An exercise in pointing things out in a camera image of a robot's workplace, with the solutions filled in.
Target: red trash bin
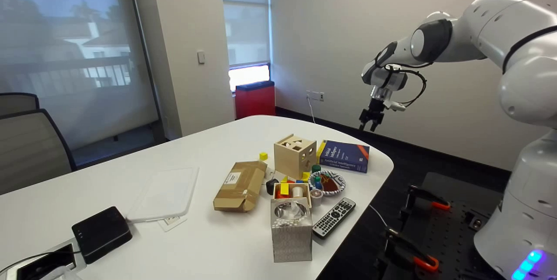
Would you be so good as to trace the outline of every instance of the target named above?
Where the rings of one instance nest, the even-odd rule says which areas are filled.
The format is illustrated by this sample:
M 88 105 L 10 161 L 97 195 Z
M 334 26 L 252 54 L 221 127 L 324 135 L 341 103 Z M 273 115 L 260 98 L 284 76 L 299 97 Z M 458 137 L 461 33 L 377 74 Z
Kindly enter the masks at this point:
M 253 115 L 275 115 L 275 83 L 255 82 L 236 86 L 236 119 Z

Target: remote control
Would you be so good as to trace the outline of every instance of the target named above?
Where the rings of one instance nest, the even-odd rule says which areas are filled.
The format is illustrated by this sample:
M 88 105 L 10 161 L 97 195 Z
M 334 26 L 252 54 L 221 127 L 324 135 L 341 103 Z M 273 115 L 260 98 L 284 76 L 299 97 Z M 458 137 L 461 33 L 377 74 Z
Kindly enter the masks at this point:
M 356 203 L 344 197 L 314 224 L 313 231 L 319 238 L 326 238 L 329 233 L 356 207 Z

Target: chair backrest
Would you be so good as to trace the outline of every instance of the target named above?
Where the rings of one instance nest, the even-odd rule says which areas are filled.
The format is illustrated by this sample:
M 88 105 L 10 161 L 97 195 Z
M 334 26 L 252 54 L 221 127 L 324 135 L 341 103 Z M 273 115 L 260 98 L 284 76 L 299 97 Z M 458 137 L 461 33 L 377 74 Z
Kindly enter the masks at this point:
M 0 194 L 76 170 L 46 110 L 0 116 Z
M 35 94 L 0 93 L 0 116 L 38 109 L 38 97 Z

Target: tree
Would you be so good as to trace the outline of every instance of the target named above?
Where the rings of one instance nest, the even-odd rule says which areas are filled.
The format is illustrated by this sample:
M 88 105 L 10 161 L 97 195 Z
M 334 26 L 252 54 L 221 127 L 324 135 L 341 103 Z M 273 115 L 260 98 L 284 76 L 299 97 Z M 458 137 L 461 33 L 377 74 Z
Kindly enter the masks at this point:
M 44 17 L 32 0 L 0 0 L 0 22 L 42 23 Z
M 91 22 L 98 20 L 101 14 L 100 11 L 90 8 L 85 0 L 81 0 L 80 4 L 72 6 L 70 11 L 74 13 L 74 17 L 84 18 Z
M 112 5 L 108 8 L 106 12 L 106 16 L 113 22 L 121 22 L 122 21 L 122 8 L 120 5 Z

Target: blue led light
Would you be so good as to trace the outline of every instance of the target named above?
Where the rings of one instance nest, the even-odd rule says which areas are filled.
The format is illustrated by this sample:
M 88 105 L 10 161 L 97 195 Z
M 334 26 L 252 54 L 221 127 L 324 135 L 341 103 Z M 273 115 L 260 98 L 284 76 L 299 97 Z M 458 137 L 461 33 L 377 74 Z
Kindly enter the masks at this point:
M 527 258 L 529 261 L 533 263 L 537 263 L 537 261 L 540 260 L 541 258 L 541 253 L 538 252 L 537 250 L 533 250 L 532 252 L 530 252 Z
M 513 273 L 511 277 L 513 280 L 523 280 L 526 274 L 523 274 L 520 270 L 517 270 Z
M 534 267 L 534 264 L 529 263 L 527 260 L 524 260 L 522 264 L 520 264 L 520 269 L 523 272 L 529 272 Z

